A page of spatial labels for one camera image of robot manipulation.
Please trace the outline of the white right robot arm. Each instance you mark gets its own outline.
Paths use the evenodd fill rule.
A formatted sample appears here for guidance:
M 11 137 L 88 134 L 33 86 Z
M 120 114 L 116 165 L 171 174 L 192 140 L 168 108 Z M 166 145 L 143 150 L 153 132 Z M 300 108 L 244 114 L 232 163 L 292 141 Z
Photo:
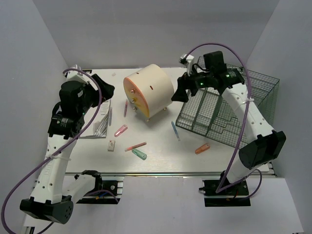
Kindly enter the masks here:
M 199 89 L 213 88 L 229 104 L 241 123 L 235 150 L 215 193 L 232 194 L 260 166 L 276 159 L 286 141 L 283 131 L 277 132 L 254 103 L 249 77 L 243 78 L 236 68 L 228 68 L 220 51 L 204 55 L 205 69 L 198 72 L 194 57 L 184 54 L 179 62 L 186 72 L 177 79 L 172 101 L 188 102 L 187 90 L 195 96 Z

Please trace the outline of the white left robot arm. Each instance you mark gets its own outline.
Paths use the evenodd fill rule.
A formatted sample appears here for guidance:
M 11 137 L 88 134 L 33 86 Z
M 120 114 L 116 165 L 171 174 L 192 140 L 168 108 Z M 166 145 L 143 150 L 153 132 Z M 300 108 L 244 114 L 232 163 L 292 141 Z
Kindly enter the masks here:
M 99 89 L 96 90 L 83 77 L 67 78 L 59 91 L 60 101 L 52 110 L 48 128 L 48 146 L 45 164 L 31 195 L 20 203 L 20 210 L 29 216 L 45 221 L 65 224 L 73 213 L 74 204 L 86 194 L 99 194 L 103 189 L 101 174 L 85 170 L 75 181 L 63 188 L 64 177 L 71 152 L 83 127 L 84 116 L 90 108 L 100 106 L 113 97 L 114 86 L 93 74 Z

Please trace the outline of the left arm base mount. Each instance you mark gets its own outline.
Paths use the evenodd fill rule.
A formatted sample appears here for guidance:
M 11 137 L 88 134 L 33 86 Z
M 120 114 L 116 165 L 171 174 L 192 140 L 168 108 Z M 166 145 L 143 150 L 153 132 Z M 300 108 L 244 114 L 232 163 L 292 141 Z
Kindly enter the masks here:
M 117 204 L 116 200 L 110 193 L 100 192 L 100 190 L 107 190 L 110 191 L 115 197 L 121 195 L 122 192 L 118 191 L 121 187 L 118 186 L 119 182 L 117 180 L 103 180 L 101 173 L 95 170 L 85 170 L 81 174 L 75 175 L 75 180 L 77 180 L 81 175 L 89 175 L 95 178 L 94 188 L 88 193 L 96 193 L 83 197 L 77 202 L 77 204 Z

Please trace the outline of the white silver-spined booklet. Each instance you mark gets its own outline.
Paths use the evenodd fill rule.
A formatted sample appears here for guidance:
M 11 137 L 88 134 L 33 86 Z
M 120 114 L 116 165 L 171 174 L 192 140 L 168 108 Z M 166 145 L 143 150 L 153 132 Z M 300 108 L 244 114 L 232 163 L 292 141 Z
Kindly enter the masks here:
M 108 123 L 109 123 L 109 113 L 111 107 L 111 100 L 103 102 L 100 109 L 89 125 L 89 127 L 79 136 L 79 138 L 106 138 Z

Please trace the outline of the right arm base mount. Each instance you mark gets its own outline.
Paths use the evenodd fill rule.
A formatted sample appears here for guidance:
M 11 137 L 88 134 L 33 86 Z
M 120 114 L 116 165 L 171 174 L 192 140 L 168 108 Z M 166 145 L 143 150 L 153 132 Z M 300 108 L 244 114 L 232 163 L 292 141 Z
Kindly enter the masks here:
M 204 180 L 203 186 L 198 190 L 204 195 L 205 207 L 249 207 L 250 199 L 247 182 L 243 181 L 238 185 L 216 193 L 218 180 Z

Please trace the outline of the purple pen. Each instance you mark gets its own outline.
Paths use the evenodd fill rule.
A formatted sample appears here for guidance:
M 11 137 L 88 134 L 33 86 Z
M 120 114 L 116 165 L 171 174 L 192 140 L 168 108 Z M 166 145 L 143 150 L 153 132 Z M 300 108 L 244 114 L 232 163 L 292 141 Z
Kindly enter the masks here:
M 112 112 L 113 112 L 113 108 L 110 107 L 110 110 L 109 110 L 109 119 L 108 119 L 108 126 L 111 126 L 111 124 L 112 124 Z

